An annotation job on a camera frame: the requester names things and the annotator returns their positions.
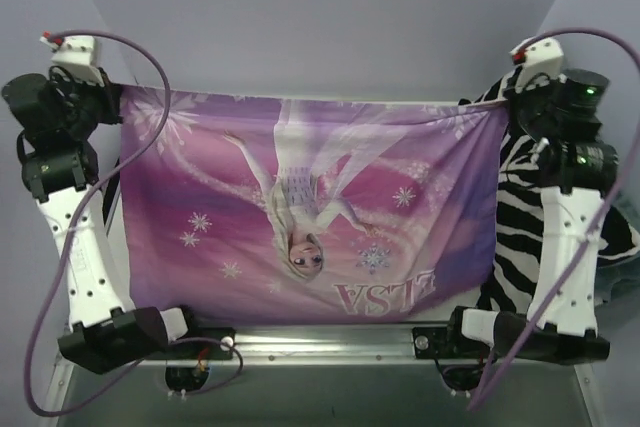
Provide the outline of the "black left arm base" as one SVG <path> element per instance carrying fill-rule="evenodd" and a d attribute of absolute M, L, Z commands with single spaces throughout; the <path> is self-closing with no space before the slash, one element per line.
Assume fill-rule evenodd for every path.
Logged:
<path fill-rule="evenodd" d="M 170 343 L 163 355 L 170 360 L 231 360 L 235 337 L 231 327 L 195 328 Z"/>

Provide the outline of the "pink pillowcase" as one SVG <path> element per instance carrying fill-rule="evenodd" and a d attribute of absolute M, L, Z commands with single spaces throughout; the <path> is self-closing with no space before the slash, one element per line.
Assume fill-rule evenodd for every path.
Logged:
<path fill-rule="evenodd" d="M 130 292 L 233 326 L 400 321 L 479 286 L 506 111 L 129 87 Z"/>

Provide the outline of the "aluminium front rail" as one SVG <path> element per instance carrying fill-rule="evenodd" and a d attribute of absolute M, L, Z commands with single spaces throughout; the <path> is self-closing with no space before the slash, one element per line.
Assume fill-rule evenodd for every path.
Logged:
<path fill-rule="evenodd" d="M 386 325 L 237 328 L 231 352 L 237 349 L 246 361 L 292 361 L 356 363 L 366 360 L 416 358 L 411 330 L 445 323 Z M 193 326 L 213 328 L 212 326 Z M 163 352 L 175 340 L 160 320 L 138 319 L 126 314 L 91 327 L 74 325 L 58 338 L 62 357 L 87 371 L 106 374 L 135 361 L 165 362 L 170 366 L 204 370 L 231 360 L 170 360 Z"/>

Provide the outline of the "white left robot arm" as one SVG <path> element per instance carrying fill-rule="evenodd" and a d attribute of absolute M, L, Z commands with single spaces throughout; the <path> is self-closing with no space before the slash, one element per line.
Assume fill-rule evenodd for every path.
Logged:
<path fill-rule="evenodd" d="M 70 330 L 58 340 L 60 353 L 96 374 L 167 347 L 190 358 L 202 346 L 202 333 L 183 309 L 135 306 L 110 250 L 102 195 L 86 195 L 99 175 L 89 138 L 100 124 L 121 123 L 121 94 L 108 78 L 82 80 L 61 66 L 18 76 L 1 90 L 23 128 L 17 140 L 23 184 L 65 268 Z"/>

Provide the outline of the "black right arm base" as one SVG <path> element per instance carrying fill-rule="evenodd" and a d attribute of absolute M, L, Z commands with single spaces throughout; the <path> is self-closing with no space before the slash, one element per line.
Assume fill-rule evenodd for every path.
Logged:
<path fill-rule="evenodd" d="M 418 326 L 411 330 L 414 356 L 421 360 L 486 360 L 490 348 L 482 342 L 451 334 L 445 326 Z"/>

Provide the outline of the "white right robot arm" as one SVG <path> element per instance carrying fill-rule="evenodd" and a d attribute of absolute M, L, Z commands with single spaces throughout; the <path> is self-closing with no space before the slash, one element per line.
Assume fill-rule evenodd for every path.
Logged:
<path fill-rule="evenodd" d="M 543 236 L 539 277 L 524 314 L 457 307 L 443 332 L 446 349 L 465 356 L 484 344 L 497 356 L 557 365 L 604 361 L 609 342 L 599 335 L 594 292 L 603 204 L 618 171 L 614 147 L 599 138 L 598 104 L 607 77 L 570 68 L 533 77 L 509 90 L 510 121 L 536 145 Z"/>

